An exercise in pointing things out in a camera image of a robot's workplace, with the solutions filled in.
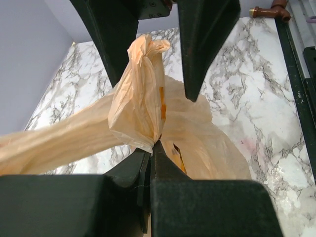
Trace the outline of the orange plastic bag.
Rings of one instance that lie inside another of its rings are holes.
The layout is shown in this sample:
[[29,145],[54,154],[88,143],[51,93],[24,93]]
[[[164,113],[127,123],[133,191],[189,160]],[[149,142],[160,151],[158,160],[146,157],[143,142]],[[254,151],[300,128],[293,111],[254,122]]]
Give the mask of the orange plastic bag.
[[0,140],[0,173],[40,174],[114,146],[152,153],[162,142],[167,156],[193,179],[250,179],[246,159],[212,123],[203,95],[185,96],[180,81],[164,73],[170,44],[141,35],[110,94],[50,127]]

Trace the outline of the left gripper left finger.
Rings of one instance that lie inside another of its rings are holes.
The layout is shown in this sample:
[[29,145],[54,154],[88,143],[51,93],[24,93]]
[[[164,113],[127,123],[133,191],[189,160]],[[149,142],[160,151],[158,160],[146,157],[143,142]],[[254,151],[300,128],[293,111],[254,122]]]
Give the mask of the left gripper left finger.
[[105,174],[106,232],[148,230],[150,170],[150,154],[136,149]]

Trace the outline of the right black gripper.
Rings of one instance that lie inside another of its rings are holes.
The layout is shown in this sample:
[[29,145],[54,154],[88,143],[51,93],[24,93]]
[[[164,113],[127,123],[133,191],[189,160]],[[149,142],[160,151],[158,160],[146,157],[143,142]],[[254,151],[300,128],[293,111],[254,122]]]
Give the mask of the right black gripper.
[[186,98],[195,102],[206,73],[240,17],[238,0],[72,0],[115,86],[129,61],[138,20],[167,17],[177,3]]

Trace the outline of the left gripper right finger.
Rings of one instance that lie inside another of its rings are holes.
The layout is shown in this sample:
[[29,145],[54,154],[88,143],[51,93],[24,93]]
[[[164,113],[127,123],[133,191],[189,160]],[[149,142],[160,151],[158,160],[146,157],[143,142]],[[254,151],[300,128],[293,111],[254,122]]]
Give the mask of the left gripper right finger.
[[167,155],[160,140],[153,147],[151,157],[151,181],[153,180],[190,180]]

